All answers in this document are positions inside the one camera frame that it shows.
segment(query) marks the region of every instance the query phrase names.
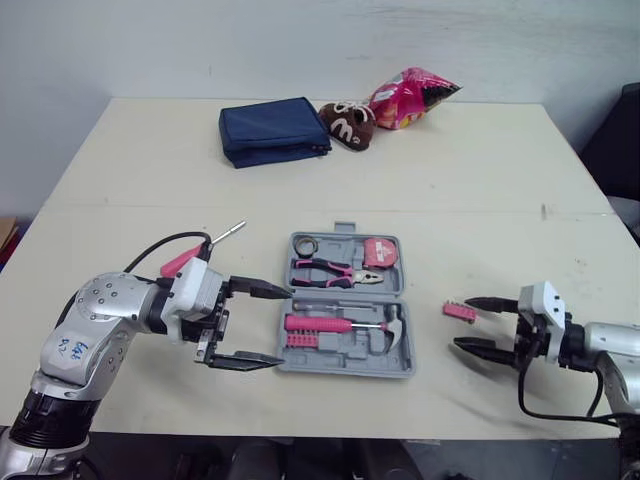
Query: silver robotic arm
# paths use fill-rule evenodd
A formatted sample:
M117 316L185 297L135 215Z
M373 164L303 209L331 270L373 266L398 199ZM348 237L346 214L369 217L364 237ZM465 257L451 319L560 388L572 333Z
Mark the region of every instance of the silver robotic arm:
M535 418L593 422L621 430L621 478L640 479L640 328L633 325L573 323L565 303L549 282L522 288L518 300L476 297L466 303L481 310L518 315L513 351L496 348L493 340L460 337L454 343L484 360L517 369L518 403ZM530 411L524 402L524 381L531 361L549 363L598 377L595 398L584 416L549 415ZM593 416L605 391L611 414Z
M88 432L137 333L166 334L173 343L197 343L194 359L212 368L255 370L281 363L268 355L216 352L233 292L288 298L268 282L228 281L191 258L175 278L147 280L105 273L69 302L40 355L40 368L13 426L0 437L0 480L19 476L71 478L88 446Z

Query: navy blue pouch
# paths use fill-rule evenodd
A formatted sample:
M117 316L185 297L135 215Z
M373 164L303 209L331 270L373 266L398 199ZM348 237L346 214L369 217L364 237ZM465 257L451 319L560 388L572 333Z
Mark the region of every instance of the navy blue pouch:
M326 155L327 129L304 97L223 108L220 137L236 168Z

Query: toolbox latch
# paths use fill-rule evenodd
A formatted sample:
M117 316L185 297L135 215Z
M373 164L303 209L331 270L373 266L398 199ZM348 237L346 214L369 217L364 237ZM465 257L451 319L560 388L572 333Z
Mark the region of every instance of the toolbox latch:
M336 222L333 231L336 233L356 233L356 222Z

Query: pink pliers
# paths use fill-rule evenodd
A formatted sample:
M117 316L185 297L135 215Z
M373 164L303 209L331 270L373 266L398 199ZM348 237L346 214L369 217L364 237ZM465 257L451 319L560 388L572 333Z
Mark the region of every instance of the pink pliers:
M310 258L308 260L296 260L294 268L316 268L337 275L328 280L305 280L292 278L291 285L296 287L341 287L353 288L354 283L381 283L384 276L369 270L354 270L348 263L330 262L323 258Z

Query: snack bag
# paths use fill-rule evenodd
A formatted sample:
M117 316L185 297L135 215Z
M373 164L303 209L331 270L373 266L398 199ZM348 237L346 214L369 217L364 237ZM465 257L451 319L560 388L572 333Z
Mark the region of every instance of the snack bag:
M422 118L460 87L419 67L403 70L369 98L379 127L396 130Z

